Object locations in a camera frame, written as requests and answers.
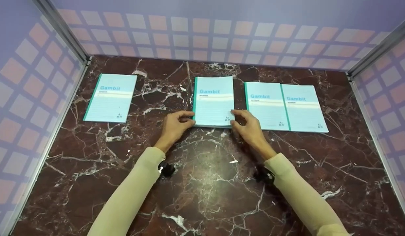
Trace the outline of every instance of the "grid pattern wall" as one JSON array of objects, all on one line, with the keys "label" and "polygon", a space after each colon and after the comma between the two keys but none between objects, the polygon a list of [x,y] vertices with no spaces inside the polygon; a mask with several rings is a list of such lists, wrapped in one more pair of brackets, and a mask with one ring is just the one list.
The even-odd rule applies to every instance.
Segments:
[{"label": "grid pattern wall", "polygon": [[[31,1],[6,2],[0,2],[0,17],[7,14],[0,20],[0,235],[22,208],[82,68]],[[18,15],[11,10],[16,4],[23,9]]]},{"label": "grid pattern wall", "polygon": [[[404,1],[396,1],[401,2],[397,6],[376,0],[378,8],[365,1],[349,6],[351,0],[331,0],[323,6],[311,0],[291,2],[298,1],[55,4],[89,54],[333,70],[350,69],[405,20]],[[380,9],[387,4],[395,14]],[[235,5],[240,12],[233,12]],[[367,11],[361,15],[343,13],[364,7]]]},{"label": "grid pattern wall", "polygon": [[405,40],[354,83],[405,201]]}]

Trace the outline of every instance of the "forearm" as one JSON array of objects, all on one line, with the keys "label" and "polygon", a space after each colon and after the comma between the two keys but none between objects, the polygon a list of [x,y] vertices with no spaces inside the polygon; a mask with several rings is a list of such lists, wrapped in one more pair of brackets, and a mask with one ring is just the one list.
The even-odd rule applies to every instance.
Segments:
[{"label": "forearm", "polygon": [[165,153],[149,147],[114,191],[92,224],[88,236],[125,236],[148,192],[159,178],[158,165]]},{"label": "forearm", "polygon": [[324,231],[346,233],[331,206],[298,174],[283,154],[267,160],[265,166],[275,175],[274,185],[313,235]]}]

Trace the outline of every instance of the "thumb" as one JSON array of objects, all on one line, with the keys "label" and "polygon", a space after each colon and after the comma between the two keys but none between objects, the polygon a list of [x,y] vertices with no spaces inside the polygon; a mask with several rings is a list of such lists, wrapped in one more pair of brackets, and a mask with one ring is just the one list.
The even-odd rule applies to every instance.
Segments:
[{"label": "thumb", "polygon": [[193,127],[193,125],[195,125],[195,123],[196,123],[196,121],[190,120],[190,121],[183,122],[182,125],[185,129],[188,129],[190,127]]},{"label": "thumb", "polygon": [[243,129],[243,126],[241,126],[237,121],[230,121],[231,126],[233,127],[233,129],[237,130],[237,132],[241,132],[241,130]]}]

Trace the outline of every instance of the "notebook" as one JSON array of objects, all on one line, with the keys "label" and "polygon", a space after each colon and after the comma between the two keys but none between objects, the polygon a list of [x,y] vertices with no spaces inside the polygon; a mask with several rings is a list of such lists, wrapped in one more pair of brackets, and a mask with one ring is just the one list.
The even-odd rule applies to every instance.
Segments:
[{"label": "notebook", "polygon": [[137,76],[101,74],[83,121],[125,123]]},{"label": "notebook", "polygon": [[197,127],[230,128],[234,115],[233,77],[196,77],[193,112]]},{"label": "notebook", "polygon": [[312,85],[245,82],[246,107],[264,130],[329,132]]}]

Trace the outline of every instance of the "dark red marble surface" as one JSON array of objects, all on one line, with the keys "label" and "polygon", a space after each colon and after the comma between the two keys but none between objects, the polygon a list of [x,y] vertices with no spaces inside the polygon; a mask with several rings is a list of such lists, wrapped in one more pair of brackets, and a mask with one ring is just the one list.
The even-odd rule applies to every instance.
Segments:
[{"label": "dark red marble surface", "polygon": [[[126,124],[83,121],[100,73],[138,75]],[[245,109],[245,81],[314,85],[329,133],[265,131],[267,139],[328,201],[348,232],[405,235],[403,212],[344,73],[105,56],[93,59],[12,234],[86,235],[139,155],[159,137],[163,117],[192,110],[195,76],[231,75],[237,109]],[[192,128],[167,160],[177,173],[154,185],[128,235],[307,233],[280,193],[255,181],[255,158],[231,130]]]}]

